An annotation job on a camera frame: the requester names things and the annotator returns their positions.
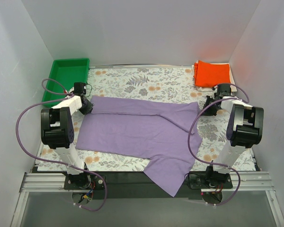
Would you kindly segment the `purple t shirt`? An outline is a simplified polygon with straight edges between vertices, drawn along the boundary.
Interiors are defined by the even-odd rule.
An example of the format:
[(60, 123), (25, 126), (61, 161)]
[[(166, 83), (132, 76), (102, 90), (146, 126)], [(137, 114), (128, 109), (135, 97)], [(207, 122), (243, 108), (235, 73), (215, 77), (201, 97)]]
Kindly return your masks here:
[(149, 160), (144, 173), (175, 196), (195, 162), (202, 138), (190, 123), (197, 102), (176, 104), (94, 96), (76, 148)]

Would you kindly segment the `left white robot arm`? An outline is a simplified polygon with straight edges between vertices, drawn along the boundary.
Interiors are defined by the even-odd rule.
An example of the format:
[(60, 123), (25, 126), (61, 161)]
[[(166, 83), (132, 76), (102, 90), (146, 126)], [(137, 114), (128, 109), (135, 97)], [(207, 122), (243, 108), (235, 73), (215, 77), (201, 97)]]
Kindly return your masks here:
[(66, 163), (67, 176), (70, 183), (80, 189), (90, 186), (90, 175), (85, 172), (87, 166), (79, 157), (74, 146), (75, 131), (72, 115), (80, 111), (83, 115), (90, 114), (93, 104), (86, 98), (86, 83), (75, 82), (71, 93), (74, 95), (61, 101), (50, 109), (41, 110), (41, 140), (53, 149)]

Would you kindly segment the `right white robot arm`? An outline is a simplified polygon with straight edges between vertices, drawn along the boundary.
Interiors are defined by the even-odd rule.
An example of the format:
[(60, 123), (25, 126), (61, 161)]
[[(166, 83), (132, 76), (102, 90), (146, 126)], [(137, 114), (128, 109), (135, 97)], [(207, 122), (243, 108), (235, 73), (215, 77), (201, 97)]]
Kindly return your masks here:
[(213, 94), (206, 97), (203, 116), (216, 116), (219, 110), (230, 113), (226, 129), (226, 144), (205, 171), (204, 180), (212, 186), (227, 183), (230, 168), (238, 157), (253, 145), (260, 143), (263, 134), (264, 109), (251, 106), (231, 93), (230, 83), (217, 85)]

